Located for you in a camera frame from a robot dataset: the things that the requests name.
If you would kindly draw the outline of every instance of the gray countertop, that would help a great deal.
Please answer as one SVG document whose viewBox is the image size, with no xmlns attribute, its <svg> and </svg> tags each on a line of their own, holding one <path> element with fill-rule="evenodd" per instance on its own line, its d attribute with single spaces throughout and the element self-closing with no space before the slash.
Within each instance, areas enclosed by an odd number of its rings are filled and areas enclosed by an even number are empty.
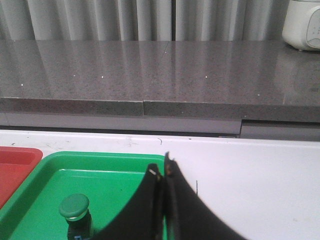
<svg viewBox="0 0 320 240">
<path fill-rule="evenodd" d="M 320 123 L 320 54 L 281 41 L 0 40 L 0 125 L 15 114 Z"/>
</svg>

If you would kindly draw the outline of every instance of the green cap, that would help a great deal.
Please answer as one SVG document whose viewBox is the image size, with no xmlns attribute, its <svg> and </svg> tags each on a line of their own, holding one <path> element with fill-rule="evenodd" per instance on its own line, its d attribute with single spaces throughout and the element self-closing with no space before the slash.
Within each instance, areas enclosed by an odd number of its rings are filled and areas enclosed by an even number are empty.
<svg viewBox="0 0 320 240">
<path fill-rule="evenodd" d="M 86 195 L 75 193 L 67 196 L 59 206 L 59 213 L 68 221 L 78 221 L 83 218 L 89 207 Z"/>
</svg>

